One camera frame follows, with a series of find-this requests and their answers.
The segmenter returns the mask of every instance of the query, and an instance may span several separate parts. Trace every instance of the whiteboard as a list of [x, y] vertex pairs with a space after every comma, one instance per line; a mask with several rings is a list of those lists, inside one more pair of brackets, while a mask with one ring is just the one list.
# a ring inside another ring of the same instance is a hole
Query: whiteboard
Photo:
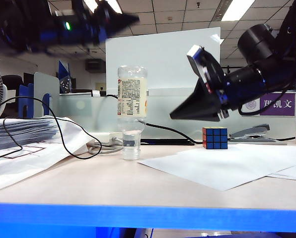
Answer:
[[187, 53], [193, 45], [205, 47], [220, 62], [219, 27], [152, 35], [112, 38], [106, 41], [107, 94], [117, 94], [117, 69], [139, 65], [148, 70], [149, 89], [193, 88], [197, 76]]

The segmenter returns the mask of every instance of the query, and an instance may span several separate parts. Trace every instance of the plastic bottle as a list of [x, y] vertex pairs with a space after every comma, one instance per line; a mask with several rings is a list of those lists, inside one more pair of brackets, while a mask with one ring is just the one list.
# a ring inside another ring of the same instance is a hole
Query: plastic bottle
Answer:
[[141, 132], [147, 115], [147, 71], [140, 66], [118, 68], [118, 127], [123, 133], [123, 158], [140, 157]]

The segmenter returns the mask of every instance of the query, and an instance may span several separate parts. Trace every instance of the rubik's cube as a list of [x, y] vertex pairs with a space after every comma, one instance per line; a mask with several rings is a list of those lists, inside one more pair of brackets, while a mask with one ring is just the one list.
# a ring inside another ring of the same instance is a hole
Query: rubik's cube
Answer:
[[227, 128], [203, 127], [202, 133], [206, 149], [227, 149]]

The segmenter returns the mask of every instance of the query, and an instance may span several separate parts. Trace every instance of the blue desk edge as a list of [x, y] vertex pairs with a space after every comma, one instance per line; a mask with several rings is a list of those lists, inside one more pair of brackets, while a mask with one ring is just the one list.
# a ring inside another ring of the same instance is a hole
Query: blue desk edge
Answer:
[[0, 223], [296, 232], [296, 210], [0, 203]]

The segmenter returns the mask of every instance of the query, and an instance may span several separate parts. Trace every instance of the stapler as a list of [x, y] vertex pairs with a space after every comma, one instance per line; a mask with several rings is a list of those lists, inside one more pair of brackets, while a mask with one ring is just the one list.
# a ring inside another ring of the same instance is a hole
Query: stapler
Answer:
[[268, 144], [268, 145], [286, 145], [286, 142], [278, 141], [266, 137], [266, 132], [270, 130], [268, 124], [257, 125], [245, 130], [230, 134], [229, 143], [248, 143], [248, 144]]

